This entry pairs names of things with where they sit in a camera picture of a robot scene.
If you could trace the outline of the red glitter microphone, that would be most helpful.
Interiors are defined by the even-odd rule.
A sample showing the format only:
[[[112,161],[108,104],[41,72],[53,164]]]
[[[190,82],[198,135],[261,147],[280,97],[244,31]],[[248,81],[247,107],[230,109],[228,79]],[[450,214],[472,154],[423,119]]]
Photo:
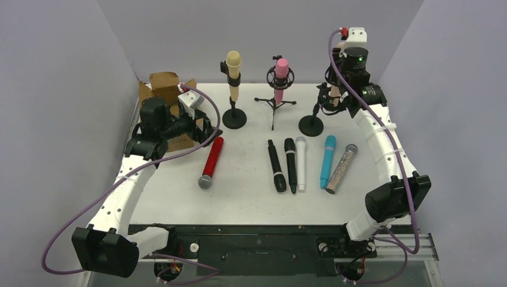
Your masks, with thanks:
[[[213,174],[215,172],[223,145],[224,138],[221,136],[218,136],[213,141],[203,172],[201,177],[198,179],[198,185],[203,190],[207,190],[212,186]]]

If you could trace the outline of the white microphone grey head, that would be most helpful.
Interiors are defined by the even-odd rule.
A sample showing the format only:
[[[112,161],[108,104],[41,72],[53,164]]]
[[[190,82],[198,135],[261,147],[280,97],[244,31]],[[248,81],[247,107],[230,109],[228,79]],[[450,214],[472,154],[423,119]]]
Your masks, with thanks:
[[[306,190],[306,150],[307,142],[305,137],[299,136],[295,141],[297,158],[297,188],[298,191]]]

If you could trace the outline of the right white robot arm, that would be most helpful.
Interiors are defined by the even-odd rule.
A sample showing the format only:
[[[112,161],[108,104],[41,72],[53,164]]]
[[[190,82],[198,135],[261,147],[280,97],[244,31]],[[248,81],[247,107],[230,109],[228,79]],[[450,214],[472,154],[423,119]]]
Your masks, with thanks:
[[[381,185],[365,196],[364,210],[345,224],[349,240],[372,238],[394,220],[415,212],[432,183],[410,162],[396,134],[396,124],[382,89],[369,80],[368,50],[363,47],[331,48],[326,70],[329,87],[320,94],[320,106],[330,115],[348,111],[363,132],[375,159]]]

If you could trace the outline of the cream white microphone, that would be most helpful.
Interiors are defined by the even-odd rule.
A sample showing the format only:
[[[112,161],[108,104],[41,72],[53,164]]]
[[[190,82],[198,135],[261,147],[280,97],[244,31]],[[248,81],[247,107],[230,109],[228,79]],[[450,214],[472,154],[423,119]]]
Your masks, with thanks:
[[[240,65],[242,64],[242,58],[238,51],[230,51],[227,54],[225,61],[228,68],[228,81],[230,86],[230,96],[233,102],[237,102],[239,98],[239,84],[237,80],[240,78]]]

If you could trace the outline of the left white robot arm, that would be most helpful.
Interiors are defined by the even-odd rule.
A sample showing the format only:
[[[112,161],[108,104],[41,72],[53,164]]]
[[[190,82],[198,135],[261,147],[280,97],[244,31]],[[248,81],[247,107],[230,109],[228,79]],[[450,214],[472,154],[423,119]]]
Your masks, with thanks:
[[[168,227],[147,227],[129,234],[129,224],[139,198],[168,150],[168,141],[188,135],[209,145],[222,134],[202,111],[187,113],[179,103],[179,115],[170,113],[166,101],[150,97],[142,102],[137,123],[124,150],[114,188],[85,228],[78,227],[72,244],[86,271],[127,278],[138,261],[170,244]]]

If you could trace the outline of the teal microphone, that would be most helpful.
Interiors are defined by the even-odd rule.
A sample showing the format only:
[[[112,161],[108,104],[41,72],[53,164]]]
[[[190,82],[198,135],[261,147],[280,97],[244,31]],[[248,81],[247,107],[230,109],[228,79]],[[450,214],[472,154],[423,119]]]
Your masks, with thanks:
[[[337,138],[333,135],[327,136],[324,144],[323,161],[320,171],[319,185],[321,189],[325,189],[325,187],[328,184],[336,146],[337,146]]]

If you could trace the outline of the peach pink microphone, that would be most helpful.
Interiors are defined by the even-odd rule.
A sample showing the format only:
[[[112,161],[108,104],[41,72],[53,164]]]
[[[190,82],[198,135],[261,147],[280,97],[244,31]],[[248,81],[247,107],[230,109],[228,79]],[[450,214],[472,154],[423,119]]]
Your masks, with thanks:
[[[342,49],[343,45],[345,44],[344,41],[339,42],[336,46],[336,48]],[[330,95],[332,97],[332,105],[337,106],[339,103],[339,98],[341,96],[340,91],[337,86],[332,85],[331,86],[331,92]]]

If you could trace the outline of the clip mic stand round base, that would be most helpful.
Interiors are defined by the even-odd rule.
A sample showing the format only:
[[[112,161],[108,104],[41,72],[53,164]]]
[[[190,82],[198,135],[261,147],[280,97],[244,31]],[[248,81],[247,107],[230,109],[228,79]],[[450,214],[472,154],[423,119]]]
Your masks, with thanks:
[[[220,63],[221,72],[227,75],[227,82],[230,80],[228,77],[228,68],[225,61]],[[233,102],[231,96],[229,98],[229,103],[231,108],[224,112],[222,115],[222,122],[228,129],[240,129],[246,124],[247,117],[246,114],[241,110],[236,108],[236,102]]]

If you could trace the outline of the brown cardboard box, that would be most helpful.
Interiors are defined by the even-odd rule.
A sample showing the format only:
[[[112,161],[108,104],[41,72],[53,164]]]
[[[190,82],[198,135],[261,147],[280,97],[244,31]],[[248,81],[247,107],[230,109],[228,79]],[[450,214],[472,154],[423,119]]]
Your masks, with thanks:
[[[194,124],[179,104],[178,95],[190,90],[181,87],[177,74],[152,74],[150,85],[147,94],[144,93],[146,86],[139,85],[139,122],[126,153],[156,160],[168,151],[170,140],[184,135],[190,138]]]

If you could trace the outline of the silver glitter microphone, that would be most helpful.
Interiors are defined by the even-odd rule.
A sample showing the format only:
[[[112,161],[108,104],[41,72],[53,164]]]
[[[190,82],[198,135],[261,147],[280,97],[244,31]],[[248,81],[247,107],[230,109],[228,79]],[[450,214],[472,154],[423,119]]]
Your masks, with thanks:
[[[352,163],[355,155],[358,153],[358,147],[355,144],[348,144],[343,155],[340,158],[331,178],[325,187],[325,191],[330,194],[335,194],[340,182],[347,172],[348,167]]]

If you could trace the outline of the shock mount stand round base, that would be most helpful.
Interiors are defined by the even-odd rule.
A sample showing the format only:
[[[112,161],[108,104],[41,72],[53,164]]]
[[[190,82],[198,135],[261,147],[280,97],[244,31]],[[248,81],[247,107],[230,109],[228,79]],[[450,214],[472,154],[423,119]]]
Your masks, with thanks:
[[[304,116],[298,123],[300,132],[309,137],[319,136],[323,132],[323,121],[317,115],[319,111],[322,111],[325,115],[325,97],[331,90],[331,86],[327,85],[327,83],[322,83],[317,88],[319,89],[319,94],[312,114]]]

